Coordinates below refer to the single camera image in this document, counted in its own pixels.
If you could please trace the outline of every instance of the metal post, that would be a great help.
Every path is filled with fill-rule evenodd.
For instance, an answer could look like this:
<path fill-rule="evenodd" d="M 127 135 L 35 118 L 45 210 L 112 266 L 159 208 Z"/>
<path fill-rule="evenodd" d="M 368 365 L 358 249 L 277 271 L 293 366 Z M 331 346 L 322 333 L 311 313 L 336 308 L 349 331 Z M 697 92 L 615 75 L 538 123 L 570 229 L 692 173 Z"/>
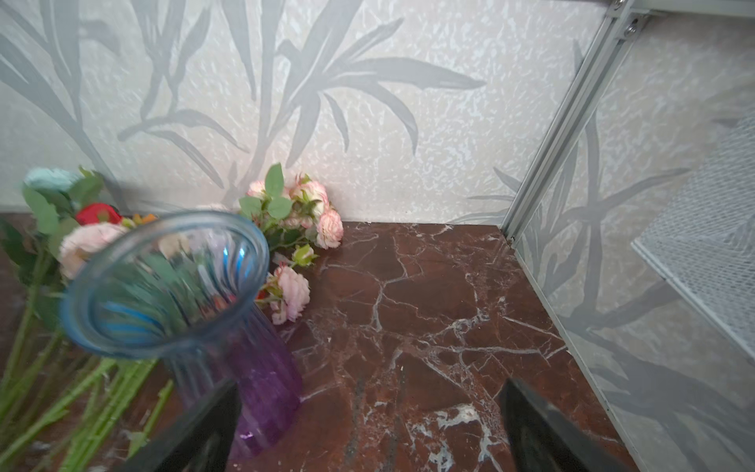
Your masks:
<path fill-rule="evenodd" d="M 614 0 L 609 5 L 606 18 L 501 225 L 510 242 L 519 239 L 545 190 L 595 112 L 632 41 L 647 23 L 648 11 L 633 10 L 633 3 L 634 0 Z"/>

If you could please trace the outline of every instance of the brown marble surface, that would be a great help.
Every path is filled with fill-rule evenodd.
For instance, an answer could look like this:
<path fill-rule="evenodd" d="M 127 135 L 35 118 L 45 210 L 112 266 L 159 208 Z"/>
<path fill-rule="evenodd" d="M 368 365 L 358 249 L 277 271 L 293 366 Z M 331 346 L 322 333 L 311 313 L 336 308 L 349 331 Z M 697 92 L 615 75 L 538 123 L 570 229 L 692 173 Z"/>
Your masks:
<path fill-rule="evenodd" d="M 228 470 L 514 471 L 495 402 L 508 377 L 635 468 L 497 228 L 347 224 L 344 241 L 307 274 L 303 319 L 280 330 L 304 377 L 296 423 Z M 20 313 L 2 262 L 0 303 Z M 2 358 L 16 318 L 0 325 Z M 166 378 L 159 369 L 148 379 L 95 464 L 125 455 L 128 431 L 140 429 Z M 157 430 L 181 409 L 173 395 Z"/>

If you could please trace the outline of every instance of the red flower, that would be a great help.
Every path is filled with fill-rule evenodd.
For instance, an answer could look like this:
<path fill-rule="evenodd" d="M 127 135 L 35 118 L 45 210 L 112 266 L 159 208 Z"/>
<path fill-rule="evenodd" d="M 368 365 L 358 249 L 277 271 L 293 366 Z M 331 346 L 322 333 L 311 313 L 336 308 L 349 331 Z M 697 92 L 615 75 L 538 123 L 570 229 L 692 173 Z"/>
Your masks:
<path fill-rule="evenodd" d="M 118 224 L 123 217 L 118 214 L 115 208 L 105 203 L 92 203 L 82 208 L 76 214 L 76 221 L 82 226 L 86 224 L 113 223 Z"/>

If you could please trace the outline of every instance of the vase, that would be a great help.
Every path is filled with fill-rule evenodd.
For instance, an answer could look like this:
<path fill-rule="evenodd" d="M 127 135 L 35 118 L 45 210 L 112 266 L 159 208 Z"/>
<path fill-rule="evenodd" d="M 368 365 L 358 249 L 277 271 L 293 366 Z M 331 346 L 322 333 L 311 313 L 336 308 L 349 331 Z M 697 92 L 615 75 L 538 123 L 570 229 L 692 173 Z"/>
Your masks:
<path fill-rule="evenodd" d="M 294 420 L 301 376 L 255 298 L 270 264 L 249 220 L 188 211 L 98 252 L 61 304 L 68 336 L 101 356 L 163 359 L 189 407 L 225 378 L 242 412 L 232 458 L 270 447 Z"/>

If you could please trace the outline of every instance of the leaf-patterned wallpaper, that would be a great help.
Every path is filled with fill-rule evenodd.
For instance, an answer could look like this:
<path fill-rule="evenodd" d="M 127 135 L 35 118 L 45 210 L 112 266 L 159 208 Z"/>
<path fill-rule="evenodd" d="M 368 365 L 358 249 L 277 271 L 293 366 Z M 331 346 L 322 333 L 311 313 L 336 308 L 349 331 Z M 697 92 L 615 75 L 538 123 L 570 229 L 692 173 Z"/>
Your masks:
<path fill-rule="evenodd" d="M 755 470 L 755 366 L 630 247 L 755 104 L 753 31 L 654 18 L 516 246 L 643 470 Z"/>
<path fill-rule="evenodd" d="M 0 0 L 0 204 L 31 167 L 77 165 L 132 211 L 231 203 L 283 162 L 346 219 L 489 223 L 509 203 L 491 169 L 523 178 L 604 11 Z"/>

